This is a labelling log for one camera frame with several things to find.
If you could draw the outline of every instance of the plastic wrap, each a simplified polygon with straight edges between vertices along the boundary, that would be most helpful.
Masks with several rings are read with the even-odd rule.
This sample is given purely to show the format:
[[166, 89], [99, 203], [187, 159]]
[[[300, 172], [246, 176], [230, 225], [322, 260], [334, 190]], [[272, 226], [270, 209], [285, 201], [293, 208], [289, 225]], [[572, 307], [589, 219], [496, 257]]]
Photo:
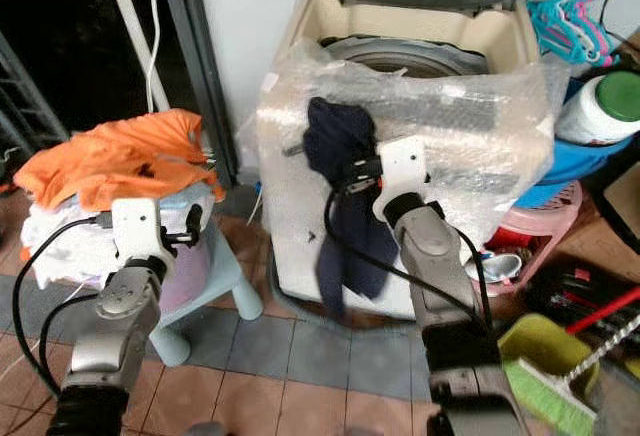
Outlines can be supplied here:
[[310, 98], [363, 106], [379, 141], [420, 135], [431, 175], [428, 199], [482, 245], [551, 167], [553, 124], [567, 81], [565, 68], [543, 64], [504, 75], [407, 78], [333, 60], [310, 41], [297, 43], [267, 75], [255, 126], [278, 271], [287, 280], [283, 289], [316, 299], [310, 285], [329, 186], [295, 151], [308, 126]]

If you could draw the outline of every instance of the light blue plastic stool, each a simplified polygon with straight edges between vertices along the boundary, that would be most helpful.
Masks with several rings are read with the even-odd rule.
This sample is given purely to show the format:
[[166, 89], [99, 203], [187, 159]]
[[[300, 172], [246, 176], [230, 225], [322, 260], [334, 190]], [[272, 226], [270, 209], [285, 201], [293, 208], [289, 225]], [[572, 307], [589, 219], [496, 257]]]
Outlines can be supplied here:
[[191, 353], [189, 342], [168, 326], [224, 293], [232, 292], [238, 314], [242, 319], [250, 321], [262, 314], [263, 305], [260, 296], [244, 277], [238, 260], [218, 227], [211, 222], [202, 233], [202, 237], [211, 252], [211, 272], [207, 285], [200, 296], [193, 301], [174, 311], [162, 313], [158, 325], [149, 335], [149, 340], [158, 356], [167, 366], [178, 366], [184, 363]]

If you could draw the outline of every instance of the metal rack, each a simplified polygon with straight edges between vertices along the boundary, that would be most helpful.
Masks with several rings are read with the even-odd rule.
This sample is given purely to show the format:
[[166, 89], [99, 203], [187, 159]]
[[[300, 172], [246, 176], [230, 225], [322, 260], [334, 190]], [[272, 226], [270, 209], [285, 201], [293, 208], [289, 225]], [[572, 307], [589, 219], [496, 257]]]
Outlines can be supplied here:
[[0, 32], [0, 129], [25, 155], [69, 139], [49, 103]]

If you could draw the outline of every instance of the pile of clothes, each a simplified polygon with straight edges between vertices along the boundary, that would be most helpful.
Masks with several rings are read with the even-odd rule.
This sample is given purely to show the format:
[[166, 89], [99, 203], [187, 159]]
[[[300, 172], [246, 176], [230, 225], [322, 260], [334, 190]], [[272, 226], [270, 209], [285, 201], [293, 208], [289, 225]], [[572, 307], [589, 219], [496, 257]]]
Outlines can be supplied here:
[[[23, 259], [56, 228], [109, 211], [118, 198], [158, 199], [169, 233], [183, 232], [189, 209], [199, 204], [204, 230], [225, 193], [215, 171], [203, 166], [201, 128], [200, 116], [172, 109], [101, 124], [37, 153], [14, 177], [34, 200], [22, 228]], [[112, 230], [86, 225], [57, 238], [34, 269], [40, 288], [58, 279], [102, 288], [121, 266]]]

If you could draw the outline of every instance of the white cable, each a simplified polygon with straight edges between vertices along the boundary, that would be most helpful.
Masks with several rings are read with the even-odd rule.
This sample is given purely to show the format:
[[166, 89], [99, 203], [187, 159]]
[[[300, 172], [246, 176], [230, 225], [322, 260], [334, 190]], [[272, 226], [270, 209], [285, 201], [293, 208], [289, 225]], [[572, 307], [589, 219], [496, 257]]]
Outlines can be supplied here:
[[[66, 303], [67, 301], [69, 301], [71, 298], [73, 298], [76, 294], [78, 294], [80, 292], [80, 290], [82, 288], [84, 288], [86, 281], [83, 281], [82, 283], [80, 283], [80, 285], [73, 291], [73, 293], [71, 293], [69, 296], [67, 296], [67, 299], [65, 299], [63, 301], [63, 303]], [[34, 349], [36, 349], [38, 347], [38, 345], [40, 344], [40, 340], [37, 340], [33, 346], [31, 346], [29, 348], [29, 351], [33, 352]], [[17, 358], [13, 363], [11, 363], [9, 366], [7, 366], [7, 369], [5, 369], [2, 374], [0, 374], [0, 383], [2, 382], [2, 380], [7, 376], [7, 374], [9, 374], [11, 372], [11, 370], [13, 368], [15, 368], [20, 361], [22, 361], [24, 359], [24, 354], [21, 355], [19, 358]]]
[[151, 0], [151, 16], [153, 18], [153, 48], [151, 49], [151, 58], [149, 59], [149, 67], [147, 68], [147, 112], [153, 113], [153, 94], [151, 93], [151, 76], [156, 64], [158, 56], [158, 47], [160, 46], [160, 17], [158, 16], [158, 0]]
[[253, 217], [256, 215], [256, 211], [258, 211], [258, 207], [260, 206], [261, 200], [262, 200], [262, 186], [260, 186], [260, 191], [258, 191], [258, 197], [256, 198], [256, 204], [253, 207], [253, 211], [251, 211], [251, 216], [249, 216], [249, 219], [247, 220], [247, 226], [249, 226], [251, 224], [251, 221], [253, 221]]

